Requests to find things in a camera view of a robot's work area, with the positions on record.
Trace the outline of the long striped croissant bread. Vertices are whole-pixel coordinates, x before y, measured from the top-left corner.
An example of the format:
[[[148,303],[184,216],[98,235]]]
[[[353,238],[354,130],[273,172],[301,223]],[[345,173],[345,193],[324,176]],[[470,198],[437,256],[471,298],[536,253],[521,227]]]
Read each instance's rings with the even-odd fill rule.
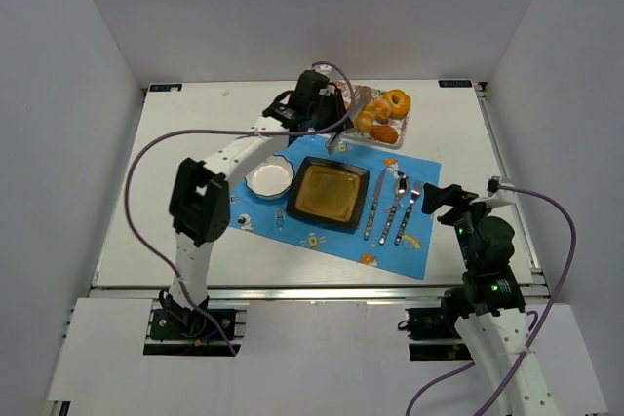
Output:
[[[375,122],[375,116],[368,110],[362,110],[354,121],[354,127],[362,133],[371,131]]]

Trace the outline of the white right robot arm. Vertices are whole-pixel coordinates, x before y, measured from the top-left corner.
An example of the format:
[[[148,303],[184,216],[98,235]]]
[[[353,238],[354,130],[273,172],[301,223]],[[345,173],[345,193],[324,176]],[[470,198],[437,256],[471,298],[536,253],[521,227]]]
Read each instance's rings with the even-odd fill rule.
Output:
[[[480,415],[558,415],[536,352],[526,301],[510,266],[514,228],[492,215],[512,204],[490,192],[482,198],[452,184],[423,187],[422,211],[446,207],[440,224],[453,229],[464,263],[462,285],[441,301],[443,320],[463,340],[473,363],[489,385]]]

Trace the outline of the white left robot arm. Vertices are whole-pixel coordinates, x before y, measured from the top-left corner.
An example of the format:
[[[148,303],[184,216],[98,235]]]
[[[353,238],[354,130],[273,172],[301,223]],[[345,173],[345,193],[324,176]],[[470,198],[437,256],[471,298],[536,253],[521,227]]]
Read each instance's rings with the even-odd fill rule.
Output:
[[[295,88],[274,98],[261,116],[228,145],[202,160],[178,167],[169,212],[175,230],[172,300],[189,310],[205,302],[215,241],[230,222],[230,192],[252,169],[286,149],[301,132],[340,132],[345,116],[342,92],[331,79],[304,71]]]

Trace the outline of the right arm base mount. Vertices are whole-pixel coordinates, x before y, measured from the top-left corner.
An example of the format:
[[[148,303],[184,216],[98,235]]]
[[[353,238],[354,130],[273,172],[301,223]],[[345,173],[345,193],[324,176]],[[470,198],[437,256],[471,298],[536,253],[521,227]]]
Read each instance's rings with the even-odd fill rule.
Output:
[[[397,324],[397,329],[409,337],[409,360],[471,361],[472,356],[454,325],[473,311],[461,287],[446,291],[437,307],[406,309],[406,318]]]

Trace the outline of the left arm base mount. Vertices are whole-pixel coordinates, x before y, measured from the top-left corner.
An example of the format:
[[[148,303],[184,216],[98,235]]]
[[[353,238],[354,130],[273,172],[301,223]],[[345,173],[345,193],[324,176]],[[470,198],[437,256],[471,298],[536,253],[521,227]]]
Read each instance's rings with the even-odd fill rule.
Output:
[[[176,303],[169,292],[159,292],[158,305],[152,308],[143,345],[145,356],[160,357],[234,357],[245,333],[244,310],[208,309],[208,319],[194,309]]]

